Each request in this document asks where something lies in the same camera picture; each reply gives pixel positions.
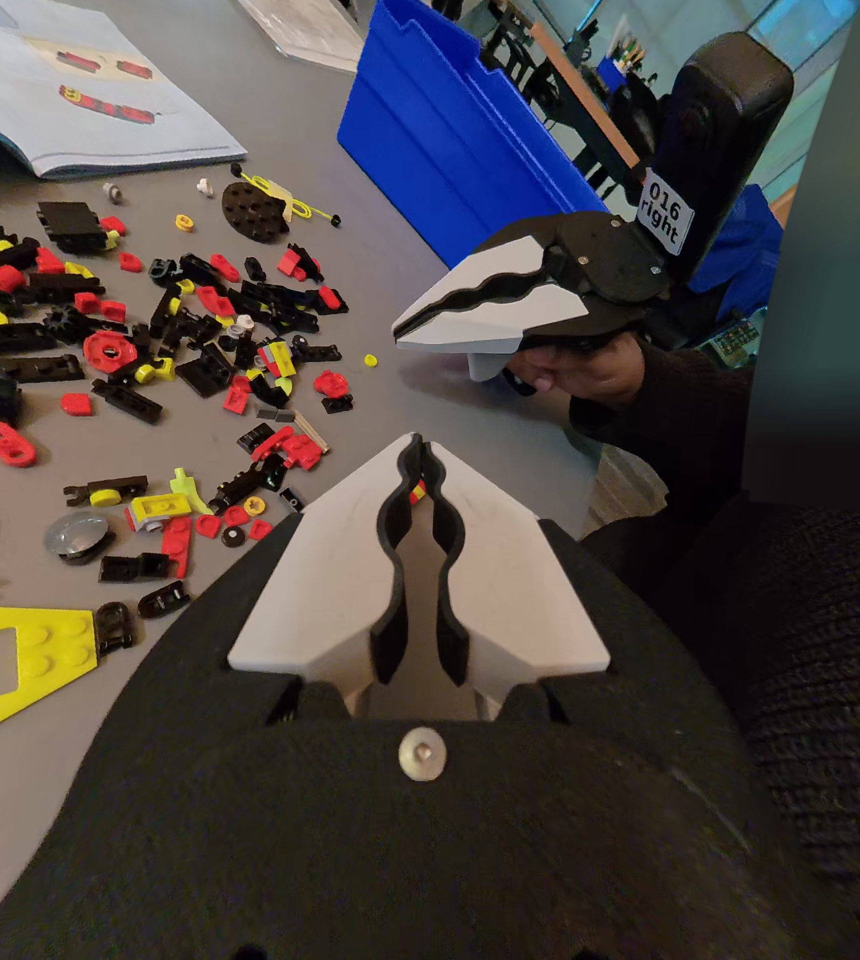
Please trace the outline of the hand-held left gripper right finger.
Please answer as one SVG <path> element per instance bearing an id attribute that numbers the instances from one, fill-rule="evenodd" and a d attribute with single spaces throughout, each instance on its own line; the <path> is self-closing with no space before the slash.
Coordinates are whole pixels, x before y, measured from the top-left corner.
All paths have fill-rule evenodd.
<path id="1" fill-rule="evenodd" d="M 444 554 L 438 657 L 479 717 L 520 685 L 606 671 L 611 654 L 536 514 L 437 442 L 422 473 Z"/>

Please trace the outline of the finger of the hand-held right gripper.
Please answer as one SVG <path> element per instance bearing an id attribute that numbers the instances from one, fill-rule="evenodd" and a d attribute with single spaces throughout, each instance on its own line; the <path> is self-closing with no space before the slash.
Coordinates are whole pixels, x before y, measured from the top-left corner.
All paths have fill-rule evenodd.
<path id="1" fill-rule="evenodd" d="M 485 382 L 501 373 L 527 333 L 585 315 L 577 294 L 546 284 L 514 300 L 432 307 L 400 318 L 392 335 L 401 349 L 465 356 L 469 378 Z"/>
<path id="2" fill-rule="evenodd" d="M 393 335 L 423 335 L 458 321 L 475 323 L 491 307 L 513 304 L 548 281 L 546 251 L 532 236 L 464 258 L 392 326 Z"/>

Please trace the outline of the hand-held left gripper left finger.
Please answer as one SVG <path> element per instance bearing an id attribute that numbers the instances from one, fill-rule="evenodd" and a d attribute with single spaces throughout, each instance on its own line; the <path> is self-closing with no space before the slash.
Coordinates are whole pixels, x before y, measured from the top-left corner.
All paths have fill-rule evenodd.
<path id="1" fill-rule="evenodd" d="M 228 653 L 232 669 L 326 683 L 352 716 L 371 714 L 408 645 L 399 546 L 423 451 L 405 434 L 304 509 Z"/>

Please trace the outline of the person's right forearm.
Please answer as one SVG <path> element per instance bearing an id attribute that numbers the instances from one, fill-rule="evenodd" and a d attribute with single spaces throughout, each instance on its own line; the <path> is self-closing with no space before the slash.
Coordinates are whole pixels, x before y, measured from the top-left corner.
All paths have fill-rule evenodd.
<path id="1" fill-rule="evenodd" d="M 640 347 L 634 399 L 610 408 L 573 398 L 571 426 L 640 458 L 666 487 L 671 512 L 705 522 L 741 490 L 755 367 L 717 367 L 698 350 Z"/>

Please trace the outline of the pile of loose lego pieces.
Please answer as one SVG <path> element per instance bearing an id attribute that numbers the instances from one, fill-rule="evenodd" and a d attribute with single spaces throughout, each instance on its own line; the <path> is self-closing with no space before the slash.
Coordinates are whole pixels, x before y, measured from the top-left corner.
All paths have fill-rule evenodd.
<path id="1" fill-rule="evenodd" d="M 59 409 L 74 419 L 95 414 L 94 400 L 157 429 L 167 426 L 164 407 L 140 392 L 148 384 L 182 382 L 221 409 L 244 416 L 251 402 L 262 421 L 239 438 L 246 469 L 202 497 L 196 477 L 183 466 L 166 489 L 153 491 L 146 474 L 87 477 L 61 493 L 69 512 L 44 534 L 44 549 L 67 567 L 99 559 L 99 582 L 108 585 L 167 583 L 138 601 L 143 620 L 164 618 L 191 602 L 186 576 L 194 531 L 219 536 L 227 547 L 259 541 L 272 530 L 261 519 L 259 491 L 279 493 L 292 510 L 299 495 L 282 489 L 288 472 L 312 470 L 331 446 L 292 403 L 293 379 L 308 364 L 339 362 L 334 344 L 308 342 L 321 317 L 345 314 L 340 292 L 327 286 L 316 258 L 289 243 L 277 270 L 304 291 L 268 283 L 258 259 L 244 260 L 246 276 L 219 253 L 201 259 L 154 259 L 148 278 L 162 294 L 147 320 L 106 296 L 105 284 L 85 264 L 65 255 L 103 256 L 116 250 L 119 268 L 138 274 L 140 258 L 125 247 L 118 217 L 98 219 L 85 202 L 42 201 L 37 216 L 58 256 L 30 236 L 0 224 L 0 463 L 28 470 L 40 464 L 38 445 L 22 431 L 31 385 L 84 383 L 65 390 Z M 102 511 L 123 504 L 122 522 L 135 534 L 160 535 L 159 549 L 136 556 L 109 556 L 117 535 Z M 128 606 L 111 601 L 96 610 L 1 607 L 0 631 L 14 635 L 16 681 L 0 694 L 0 723 L 93 670 L 110 652 L 130 648 L 134 628 Z"/>

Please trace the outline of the lego instruction booklet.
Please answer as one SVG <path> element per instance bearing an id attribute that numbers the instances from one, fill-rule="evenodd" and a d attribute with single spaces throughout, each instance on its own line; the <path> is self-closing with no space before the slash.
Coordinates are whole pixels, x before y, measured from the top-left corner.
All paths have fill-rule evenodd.
<path id="1" fill-rule="evenodd" d="M 0 2 L 0 143 L 41 180 L 247 152 L 103 13 Z"/>

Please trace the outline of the person's right hand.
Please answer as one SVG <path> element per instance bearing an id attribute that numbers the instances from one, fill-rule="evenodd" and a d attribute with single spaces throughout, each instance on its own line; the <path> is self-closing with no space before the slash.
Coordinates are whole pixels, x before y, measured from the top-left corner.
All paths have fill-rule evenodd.
<path id="1" fill-rule="evenodd" d="M 592 352 L 558 345 L 520 351 L 507 369 L 538 393 L 558 389 L 572 398 L 619 408 L 639 393 L 645 358 L 637 338 L 622 333 Z"/>

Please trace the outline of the blue fabric bag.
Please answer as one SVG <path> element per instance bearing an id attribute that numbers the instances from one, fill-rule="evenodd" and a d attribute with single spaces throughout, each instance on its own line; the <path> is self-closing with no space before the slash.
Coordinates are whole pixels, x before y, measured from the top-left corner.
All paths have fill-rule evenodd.
<path id="1" fill-rule="evenodd" d="M 723 293 L 718 319 L 733 311 L 747 317 L 767 306 L 783 235 L 762 188 L 748 184 L 689 281 L 689 289 L 698 295 Z"/>

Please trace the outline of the blue plastic bin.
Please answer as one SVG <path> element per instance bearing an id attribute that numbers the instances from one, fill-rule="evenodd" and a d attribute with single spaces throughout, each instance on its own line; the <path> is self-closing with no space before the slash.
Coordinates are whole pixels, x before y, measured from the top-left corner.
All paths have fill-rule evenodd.
<path id="1" fill-rule="evenodd" d="M 338 142 L 450 268 L 521 219 L 605 204 L 480 43 L 378 2 Z"/>

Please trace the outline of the green circuit board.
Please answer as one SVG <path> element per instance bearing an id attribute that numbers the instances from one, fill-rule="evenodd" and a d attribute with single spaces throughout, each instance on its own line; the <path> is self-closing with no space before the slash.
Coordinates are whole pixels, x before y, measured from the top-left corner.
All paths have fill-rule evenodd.
<path id="1" fill-rule="evenodd" d="M 762 307 L 745 318 L 735 318 L 708 338 L 700 351 L 720 369 L 740 370 L 757 362 L 768 308 Z"/>

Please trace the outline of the person's dark knit clothing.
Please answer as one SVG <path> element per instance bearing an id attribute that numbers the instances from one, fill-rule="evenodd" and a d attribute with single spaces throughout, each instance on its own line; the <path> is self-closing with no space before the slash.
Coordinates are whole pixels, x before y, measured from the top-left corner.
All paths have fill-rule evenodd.
<path id="1" fill-rule="evenodd" d="M 583 540 L 721 694 L 809 867 L 860 927 L 860 511 L 729 499 Z"/>

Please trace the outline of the white paper sheet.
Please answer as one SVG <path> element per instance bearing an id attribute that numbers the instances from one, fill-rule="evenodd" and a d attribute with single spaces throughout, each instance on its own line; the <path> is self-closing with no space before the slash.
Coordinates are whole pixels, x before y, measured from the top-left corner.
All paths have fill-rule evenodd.
<path id="1" fill-rule="evenodd" d="M 283 57 L 356 75 L 364 38 L 355 9 L 333 1 L 239 1 Z"/>

